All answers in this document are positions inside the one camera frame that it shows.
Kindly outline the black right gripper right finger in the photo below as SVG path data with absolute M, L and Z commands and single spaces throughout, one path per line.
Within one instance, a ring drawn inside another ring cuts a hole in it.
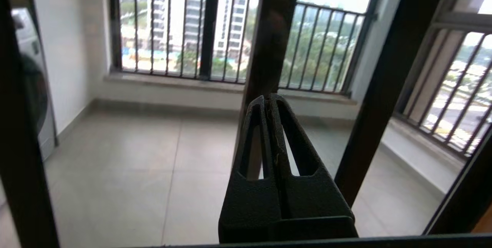
M 354 219 L 332 176 L 288 102 L 272 93 L 268 98 L 268 122 L 273 148 L 273 166 L 287 218 Z

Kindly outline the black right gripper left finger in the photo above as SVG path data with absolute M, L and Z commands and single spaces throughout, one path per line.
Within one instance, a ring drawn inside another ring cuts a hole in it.
M 247 178 L 254 130 L 259 130 L 259 155 L 264 177 Z M 281 207 L 269 141 L 265 98 L 248 106 L 238 141 L 223 207 L 218 221 L 220 241 L 272 241 L 272 228 L 281 220 Z

